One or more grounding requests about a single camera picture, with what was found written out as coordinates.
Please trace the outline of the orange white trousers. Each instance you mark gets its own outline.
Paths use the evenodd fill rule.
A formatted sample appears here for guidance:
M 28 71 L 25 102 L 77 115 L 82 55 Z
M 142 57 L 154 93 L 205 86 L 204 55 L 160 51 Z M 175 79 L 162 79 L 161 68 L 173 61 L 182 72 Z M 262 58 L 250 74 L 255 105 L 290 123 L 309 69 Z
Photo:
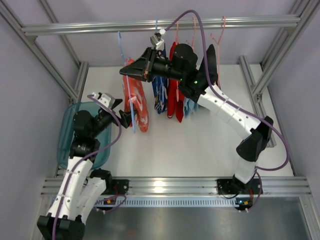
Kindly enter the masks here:
M 132 103 L 133 109 L 136 111 L 134 119 L 139 130 L 146 133 L 149 129 L 150 118 L 143 84 L 141 81 L 126 75 L 123 75 L 122 79 L 124 111 L 131 111 L 130 103 Z

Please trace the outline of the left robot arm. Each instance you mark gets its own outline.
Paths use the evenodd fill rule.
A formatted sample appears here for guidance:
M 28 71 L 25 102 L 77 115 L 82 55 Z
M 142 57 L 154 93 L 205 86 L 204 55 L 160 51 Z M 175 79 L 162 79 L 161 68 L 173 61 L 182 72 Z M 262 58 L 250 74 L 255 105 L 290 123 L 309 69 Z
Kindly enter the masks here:
M 111 124 L 128 128 L 130 112 L 107 112 L 103 108 L 92 116 L 80 110 L 73 116 L 74 138 L 63 181 L 46 215 L 39 216 L 37 227 L 46 240 L 81 240 L 88 216 L 99 196 L 112 188 L 110 171 L 92 170 L 100 142 L 98 135 Z

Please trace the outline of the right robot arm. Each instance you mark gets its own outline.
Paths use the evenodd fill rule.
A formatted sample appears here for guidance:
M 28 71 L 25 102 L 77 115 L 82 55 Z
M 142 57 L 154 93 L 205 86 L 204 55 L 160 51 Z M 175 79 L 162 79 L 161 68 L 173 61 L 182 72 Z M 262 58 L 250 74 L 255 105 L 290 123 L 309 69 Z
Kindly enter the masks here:
M 148 47 L 141 57 L 121 68 L 119 73 L 143 82 L 152 82 L 156 77 L 176 80 L 179 91 L 186 98 L 210 110 L 232 127 L 242 139 L 236 147 L 239 161 L 232 179 L 219 187 L 219 193 L 248 193 L 256 174 L 256 162 L 270 141 L 274 121 L 268 116 L 259 120 L 243 112 L 219 89 L 215 84 L 218 70 L 213 45 L 207 48 L 200 67 L 196 66 L 198 57 L 188 44 L 177 44 L 170 58 L 162 58 L 160 53 Z

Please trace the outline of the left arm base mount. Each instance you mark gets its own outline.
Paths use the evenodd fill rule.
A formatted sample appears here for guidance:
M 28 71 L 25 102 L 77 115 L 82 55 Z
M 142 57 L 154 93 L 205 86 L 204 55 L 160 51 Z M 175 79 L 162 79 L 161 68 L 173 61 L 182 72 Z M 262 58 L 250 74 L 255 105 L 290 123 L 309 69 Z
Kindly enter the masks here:
M 126 195 L 129 190 L 129 179 L 126 178 L 113 178 L 111 181 L 111 187 L 109 189 L 109 195 Z

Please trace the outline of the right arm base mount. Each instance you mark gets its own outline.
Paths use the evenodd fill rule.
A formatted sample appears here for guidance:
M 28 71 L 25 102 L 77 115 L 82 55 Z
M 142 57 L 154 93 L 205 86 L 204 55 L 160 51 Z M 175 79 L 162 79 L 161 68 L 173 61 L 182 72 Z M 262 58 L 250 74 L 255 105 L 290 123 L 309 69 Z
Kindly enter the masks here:
M 249 195 L 250 190 L 254 195 L 257 195 L 262 190 L 262 185 L 258 178 L 252 178 L 248 183 L 243 183 L 235 177 L 219 178 L 216 183 L 220 196 Z

